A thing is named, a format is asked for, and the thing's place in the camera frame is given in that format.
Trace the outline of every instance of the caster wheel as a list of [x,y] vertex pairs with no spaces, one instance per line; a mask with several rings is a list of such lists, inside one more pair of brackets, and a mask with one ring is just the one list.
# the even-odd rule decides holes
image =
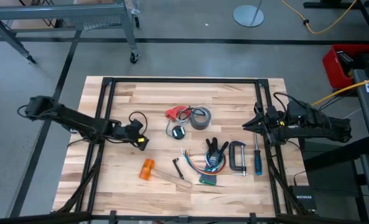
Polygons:
[[132,54],[130,55],[130,62],[131,62],[131,63],[136,63],[138,60],[139,60],[139,55],[138,55],[138,54],[134,54],[134,53],[132,53]]
[[34,60],[34,58],[32,58],[32,56],[28,56],[27,60],[28,60],[29,63],[37,64],[36,61]]
[[136,25],[137,28],[140,28],[140,21],[139,21],[139,17],[135,17],[134,18],[134,24]]
[[369,6],[369,1],[365,1],[364,2],[364,7],[368,7]]

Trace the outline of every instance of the concrete floor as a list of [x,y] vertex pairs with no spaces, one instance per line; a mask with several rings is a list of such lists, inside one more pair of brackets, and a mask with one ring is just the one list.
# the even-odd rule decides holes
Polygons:
[[[369,40],[368,26],[359,11],[350,11],[343,22],[326,34],[311,35],[300,18],[280,1],[263,3],[265,21],[259,27],[249,29],[236,24],[232,19],[234,8],[256,3],[255,0],[144,1],[141,4],[142,29],[136,30],[136,37]],[[328,26],[343,13],[341,10],[303,9],[302,1],[298,0],[288,0],[288,3],[307,15],[315,30]],[[73,32],[19,36],[72,37]],[[122,37],[123,33],[121,30],[93,30],[82,36]],[[31,96],[53,94],[70,46],[69,43],[34,42],[24,45],[38,65],[26,63],[14,49],[0,42],[0,218],[9,210],[41,125],[40,121],[20,118],[16,109],[26,104]],[[279,77],[285,79],[289,94],[308,102],[331,92],[322,65],[322,57],[329,46],[138,44],[138,47],[141,58],[132,65],[127,44],[80,43],[60,102],[77,108],[85,78],[89,75]],[[356,98],[346,98],[325,112],[343,118],[359,107]],[[352,140],[365,137],[368,133],[362,113],[355,113],[350,119]],[[21,215],[50,212],[69,137],[59,125],[52,125]],[[319,193],[319,213],[325,217],[357,219],[352,200],[343,195]]]

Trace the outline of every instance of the red toolbox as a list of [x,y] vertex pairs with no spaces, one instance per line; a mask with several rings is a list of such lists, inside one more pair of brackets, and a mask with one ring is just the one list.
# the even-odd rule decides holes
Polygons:
[[341,89],[353,84],[353,77],[344,74],[336,52],[343,50],[351,58],[358,54],[369,52],[369,45],[359,44],[338,44],[331,46],[329,52],[322,59],[325,70],[327,71],[329,82],[332,88]]

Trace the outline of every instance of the blue screwdriver handle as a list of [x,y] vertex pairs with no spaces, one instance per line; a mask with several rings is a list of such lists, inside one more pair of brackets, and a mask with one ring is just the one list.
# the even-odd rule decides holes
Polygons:
[[261,175],[263,173],[263,166],[261,165],[260,150],[258,145],[258,135],[255,133],[255,173]]
[[260,158],[260,150],[255,150],[255,172],[256,175],[261,175],[263,173],[261,158]]

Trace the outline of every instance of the butcher block tabletop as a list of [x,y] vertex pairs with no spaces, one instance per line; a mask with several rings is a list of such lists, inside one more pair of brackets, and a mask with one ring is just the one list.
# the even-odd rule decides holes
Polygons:
[[[102,80],[103,77],[87,77],[79,112],[94,117]],[[268,80],[271,94],[276,91],[286,92],[283,79]],[[264,88],[261,88],[261,92],[266,107]],[[106,89],[102,117],[108,93],[109,87]],[[125,125],[129,123],[128,116],[133,111],[143,112],[148,120],[144,135],[149,138],[149,142],[145,151],[130,144],[105,143],[93,214],[109,215],[111,210],[116,210],[119,215],[248,217],[249,213],[254,212],[257,217],[275,217],[263,138],[258,135],[263,174],[255,175],[255,135],[241,127],[255,116],[255,101],[255,85],[249,83],[118,82],[110,118]],[[285,105],[288,103],[286,97],[282,97],[282,101]],[[212,114],[209,127],[197,131],[188,123],[184,125],[186,135],[182,140],[167,136],[165,128],[168,120],[165,112],[180,105],[208,108]],[[275,99],[273,105],[282,110]],[[145,123],[140,114],[133,118]],[[220,147],[225,141],[241,141],[246,144],[245,165],[249,175],[232,175],[234,171],[227,162],[224,171],[217,175],[216,186],[199,182],[200,175],[188,165],[180,147],[190,151],[191,160],[197,166],[204,167],[207,151],[205,140],[213,137],[218,139]],[[73,134],[70,141],[79,139],[81,136]],[[293,144],[281,148],[288,184],[293,184],[294,175],[305,170],[302,154]],[[79,186],[87,150],[87,142],[78,142],[68,148],[53,210],[62,207]],[[157,177],[149,180],[139,178],[145,159],[155,160],[155,169],[178,177],[172,162],[175,158],[179,158],[177,165],[185,180],[192,183],[191,188],[179,187]],[[241,165],[239,148],[236,148],[236,162],[238,166]],[[298,185],[308,185],[306,173],[297,175],[296,182]],[[277,186],[280,207],[285,212],[283,192],[278,183]],[[85,191],[82,210],[87,208],[89,193],[90,184]]]

